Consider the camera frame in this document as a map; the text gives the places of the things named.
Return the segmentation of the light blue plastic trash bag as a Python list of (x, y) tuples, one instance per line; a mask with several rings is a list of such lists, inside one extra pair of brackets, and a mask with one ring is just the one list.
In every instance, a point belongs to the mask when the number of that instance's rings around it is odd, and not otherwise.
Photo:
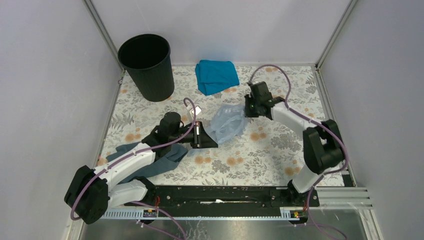
[(218, 144), (218, 147), (236, 136), (242, 135), (247, 125), (243, 105), (222, 105), (204, 127), (206, 133)]

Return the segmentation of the black plastic trash bin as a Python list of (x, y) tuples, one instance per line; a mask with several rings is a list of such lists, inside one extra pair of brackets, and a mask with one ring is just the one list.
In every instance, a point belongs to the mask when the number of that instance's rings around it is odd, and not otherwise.
[(173, 94), (171, 47), (164, 37), (134, 36), (120, 46), (118, 60), (147, 101), (162, 102)]

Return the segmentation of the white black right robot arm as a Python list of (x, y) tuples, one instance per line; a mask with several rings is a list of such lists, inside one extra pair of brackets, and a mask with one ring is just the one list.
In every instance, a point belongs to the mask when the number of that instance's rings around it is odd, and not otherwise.
[(273, 97), (267, 84), (249, 83), (250, 93), (245, 95), (245, 116), (266, 117), (281, 123), (295, 132), (303, 141), (304, 166), (289, 181), (283, 196), (293, 206), (301, 205), (308, 192), (330, 168), (346, 159), (337, 123), (330, 119), (323, 122), (312, 120), (290, 108), (282, 97)]

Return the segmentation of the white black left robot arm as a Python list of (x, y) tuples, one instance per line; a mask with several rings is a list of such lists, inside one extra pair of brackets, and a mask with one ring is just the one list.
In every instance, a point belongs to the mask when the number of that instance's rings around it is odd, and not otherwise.
[(182, 125), (178, 113), (168, 112), (140, 142), (118, 146), (112, 161), (80, 167), (64, 196), (71, 219), (92, 224), (109, 208), (134, 201), (152, 204), (155, 187), (148, 179), (174, 170), (188, 153), (184, 144), (192, 149), (219, 146), (201, 121)]

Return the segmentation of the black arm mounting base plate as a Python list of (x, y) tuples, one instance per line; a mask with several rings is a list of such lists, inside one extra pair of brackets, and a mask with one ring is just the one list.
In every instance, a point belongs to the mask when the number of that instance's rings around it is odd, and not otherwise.
[(307, 206), (319, 207), (316, 191), (305, 193), (305, 199), (289, 201), (283, 194), (286, 187), (275, 186), (176, 186), (158, 185), (148, 190), (142, 203), (158, 207), (167, 213), (241, 216), (268, 213), (277, 208), (303, 211)]

